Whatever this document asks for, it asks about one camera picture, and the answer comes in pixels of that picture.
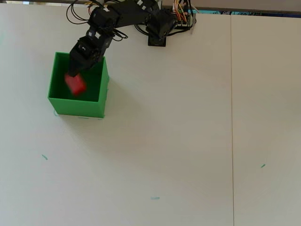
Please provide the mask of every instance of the green box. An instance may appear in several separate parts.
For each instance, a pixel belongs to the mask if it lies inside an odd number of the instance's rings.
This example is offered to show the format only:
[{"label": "green box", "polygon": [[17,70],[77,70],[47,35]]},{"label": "green box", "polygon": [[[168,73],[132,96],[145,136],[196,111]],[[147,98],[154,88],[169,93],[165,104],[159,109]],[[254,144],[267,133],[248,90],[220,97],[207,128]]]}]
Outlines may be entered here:
[{"label": "green box", "polygon": [[93,68],[82,71],[87,90],[73,96],[64,80],[68,70],[69,53],[55,53],[48,99],[58,114],[104,117],[109,75],[105,58]]}]

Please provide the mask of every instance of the wire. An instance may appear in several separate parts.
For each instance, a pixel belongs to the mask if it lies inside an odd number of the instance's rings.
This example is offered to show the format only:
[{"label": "wire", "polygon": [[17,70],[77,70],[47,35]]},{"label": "wire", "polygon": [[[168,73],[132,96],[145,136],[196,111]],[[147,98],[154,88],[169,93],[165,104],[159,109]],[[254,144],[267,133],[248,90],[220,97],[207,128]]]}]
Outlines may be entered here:
[{"label": "wire", "polygon": [[198,13],[200,13],[199,12],[199,10],[196,8],[196,7],[194,7],[193,5],[191,5]]},{"label": "wire", "polygon": [[176,14],[178,20],[181,20],[181,17],[179,15],[178,9],[176,7],[176,0],[174,0],[174,11],[175,11],[175,14]]},{"label": "wire", "polygon": [[104,0],[104,3],[106,3],[106,2],[114,2],[114,3],[120,3],[121,1],[119,1],[119,0]]},{"label": "wire", "polygon": [[136,28],[140,33],[142,33],[142,34],[144,34],[144,35],[146,35],[146,36],[149,36],[149,33],[146,32],[146,31],[144,31],[144,30],[142,30],[142,28],[141,28],[139,25],[135,24],[135,28]]},{"label": "wire", "polygon": [[[85,23],[88,22],[88,20],[85,20],[85,19],[81,18],[81,17],[80,17],[79,15],[77,15],[77,14],[75,13],[75,11],[74,11],[73,6],[74,6],[74,4],[75,4],[77,1],[78,1],[78,0],[74,0],[74,1],[68,6],[68,8],[67,8],[67,10],[66,10],[66,17],[67,17],[67,20],[68,20],[70,23],[72,23],[72,24],[85,24]],[[68,17],[68,11],[69,11],[69,9],[71,9],[71,13],[72,13],[72,15],[73,15],[76,19],[78,19],[78,20],[80,20],[80,21],[84,21],[84,22],[82,22],[82,23],[75,23],[75,22],[71,21],[71,20],[69,19],[69,17]]]},{"label": "wire", "polygon": [[178,2],[178,5],[180,6],[180,8],[181,8],[181,10],[182,10],[182,13],[183,13],[183,16],[184,16],[184,20],[185,20],[185,22],[187,22],[187,20],[186,20],[186,16],[185,16],[185,14],[184,14],[184,10],[182,9],[182,6],[180,5],[180,3]]}]

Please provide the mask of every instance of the circuit board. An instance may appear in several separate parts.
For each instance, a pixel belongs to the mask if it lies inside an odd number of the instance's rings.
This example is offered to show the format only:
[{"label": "circuit board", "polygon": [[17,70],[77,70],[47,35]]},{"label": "circuit board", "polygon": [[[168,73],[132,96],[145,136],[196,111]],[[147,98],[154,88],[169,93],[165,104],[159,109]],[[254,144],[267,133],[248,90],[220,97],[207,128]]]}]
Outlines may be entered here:
[{"label": "circuit board", "polygon": [[192,17],[191,17],[191,14],[188,13],[188,12],[184,12],[184,15],[185,15],[185,18],[187,21],[185,21],[182,17],[181,17],[181,20],[177,20],[177,25],[175,27],[175,29],[179,29],[179,30],[183,30],[183,29],[186,29],[187,27],[190,27],[193,23],[192,21]]}]

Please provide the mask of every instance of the black cable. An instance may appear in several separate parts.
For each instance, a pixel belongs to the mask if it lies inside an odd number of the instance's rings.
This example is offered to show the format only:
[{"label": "black cable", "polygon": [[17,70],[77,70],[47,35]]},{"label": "black cable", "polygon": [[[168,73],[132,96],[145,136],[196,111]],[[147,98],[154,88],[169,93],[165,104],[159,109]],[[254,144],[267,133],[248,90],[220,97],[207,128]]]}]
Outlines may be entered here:
[{"label": "black cable", "polygon": [[128,38],[128,36],[126,35],[126,34],[124,34],[123,32],[121,32],[121,31],[119,31],[119,30],[117,30],[117,29],[113,29],[113,31],[116,33],[116,35],[118,36],[118,37],[121,37],[121,38],[123,38],[123,39],[127,39]]},{"label": "black cable", "polygon": [[144,35],[147,35],[147,36],[149,36],[149,33],[148,32],[146,32],[146,31],[144,31],[144,30],[142,30],[142,28],[141,27],[139,27],[139,25],[138,24],[135,24],[135,28],[137,29],[137,31],[139,31],[140,33],[142,33],[142,34],[144,34]]},{"label": "black cable", "polygon": [[119,0],[105,0],[104,3],[107,3],[107,2],[114,2],[114,3],[120,3],[121,1]]},{"label": "black cable", "polygon": [[67,10],[66,10],[66,17],[67,17],[67,20],[68,20],[70,23],[72,23],[72,24],[85,24],[85,23],[87,23],[87,21],[82,22],[82,23],[75,23],[75,22],[71,21],[71,20],[69,19],[69,17],[68,17],[68,11],[69,11],[69,9],[71,8],[71,13],[72,13],[72,15],[73,15],[76,19],[78,19],[78,18],[74,15],[73,10],[72,10],[74,3],[77,2],[77,1],[78,1],[78,0],[74,0],[74,1],[68,6],[68,8],[67,8]]},{"label": "black cable", "polygon": [[78,19],[78,20],[81,20],[81,21],[88,21],[87,19],[84,19],[84,18],[80,17],[80,16],[75,12],[75,10],[74,10],[74,5],[73,5],[73,4],[72,4],[72,6],[71,6],[71,13],[72,13],[72,15],[73,15],[76,19]]}]

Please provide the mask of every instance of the cable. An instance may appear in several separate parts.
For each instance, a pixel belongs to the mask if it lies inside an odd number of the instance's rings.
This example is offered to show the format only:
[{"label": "cable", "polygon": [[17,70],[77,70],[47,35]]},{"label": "cable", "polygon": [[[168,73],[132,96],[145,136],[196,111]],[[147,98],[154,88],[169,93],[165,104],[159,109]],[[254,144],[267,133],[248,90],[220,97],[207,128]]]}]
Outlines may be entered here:
[{"label": "cable", "polygon": [[139,25],[135,24],[135,28],[136,28],[137,31],[139,31],[140,33],[142,33],[142,34],[144,34],[144,35],[146,35],[146,36],[149,36],[149,33],[146,32],[146,31],[144,31],[144,30],[142,30],[142,28],[139,27]]},{"label": "cable", "polygon": [[121,1],[119,1],[119,0],[105,0],[104,1],[104,3],[106,3],[106,2],[114,2],[114,3],[120,3]]},{"label": "cable", "polygon": [[191,5],[198,13],[200,13],[199,12],[199,10],[196,8],[196,7],[194,7],[193,5]]},{"label": "cable", "polygon": [[[78,0],[74,0],[74,1],[68,6],[68,8],[67,8],[67,10],[66,10],[66,17],[67,17],[67,20],[68,20],[70,23],[72,23],[72,24],[85,24],[85,23],[88,22],[88,20],[85,20],[85,19],[81,18],[81,17],[78,16],[78,15],[75,13],[75,11],[74,11],[73,6],[74,6],[74,4],[75,4],[77,1],[78,1]],[[75,23],[75,22],[71,21],[71,20],[69,19],[69,17],[68,17],[68,11],[69,11],[70,8],[71,8],[71,13],[72,13],[72,15],[73,15],[76,19],[78,19],[78,20],[80,20],[80,21],[84,21],[84,22],[82,22],[82,23]]]},{"label": "cable", "polygon": [[182,10],[182,13],[183,13],[183,16],[184,16],[184,20],[185,20],[185,22],[187,22],[187,20],[186,20],[186,16],[185,16],[185,14],[184,14],[184,10],[182,9],[182,6],[180,5],[180,3],[178,2],[178,5],[180,6],[180,8],[181,8],[181,10]]}]

